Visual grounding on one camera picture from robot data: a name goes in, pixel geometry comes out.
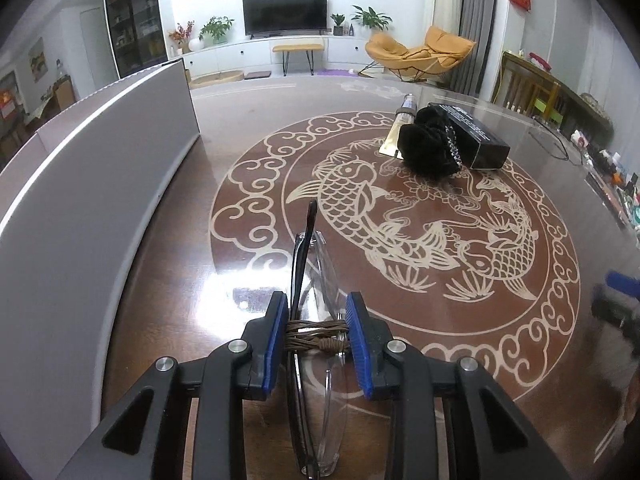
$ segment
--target silver pivot bolt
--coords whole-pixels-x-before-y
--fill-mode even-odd
[[[463,357],[460,359],[460,366],[465,372],[475,372],[478,370],[478,361],[472,357]]]
[[[233,341],[229,342],[229,345],[227,347],[229,348],[229,351],[233,352],[234,354],[239,354],[240,352],[244,352],[247,346],[248,344],[246,343],[246,341],[243,341],[242,339],[234,339]]]
[[[175,365],[175,361],[170,357],[161,357],[156,361],[156,370],[159,372],[166,372],[171,370]]]
[[[386,348],[394,354],[401,354],[406,350],[406,343],[400,339],[392,339],[386,344]]]

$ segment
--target white tv cabinet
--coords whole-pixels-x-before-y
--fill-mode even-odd
[[[354,36],[278,36],[257,38],[237,43],[224,43],[210,46],[197,52],[183,54],[184,67],[191,78],[224,72],[226,70],[244,70],[256,72],[271,70],[273,75],[282,75],[282,54],[272,52],[274,46],[287,43],[322,43],[322,58],[317,52],[316,68],[362,69],[372,60],[365,51],[367,40]],[[289,62],[289,72],[306,70],[308,64],[304,52],[293,52]]]

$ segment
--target flat screen tv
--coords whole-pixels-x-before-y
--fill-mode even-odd
[[[244,33],[326,29],[326,0],[242,0]]]

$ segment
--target brown circle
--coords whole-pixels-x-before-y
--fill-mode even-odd
[[[273,288],[286,288],[293,234],[315,198],[344,292],[361,291],[395,336],[425,354],[475,356],[518,397],[551,370],[574,329],[580,287],[566,226],[510,160],[437,184],[413,176],[378,153],[392,121],[331,114],[248,150],[214,201],[216,269],[281,272]]]

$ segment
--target black furry object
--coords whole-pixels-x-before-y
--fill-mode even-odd
[[[447,127],[452,125],[439,108],[418,110],[414,124],[403,124],[398,135],[398,150],[405,166],[431,179],[457,173],[460,168],[451,155]]]

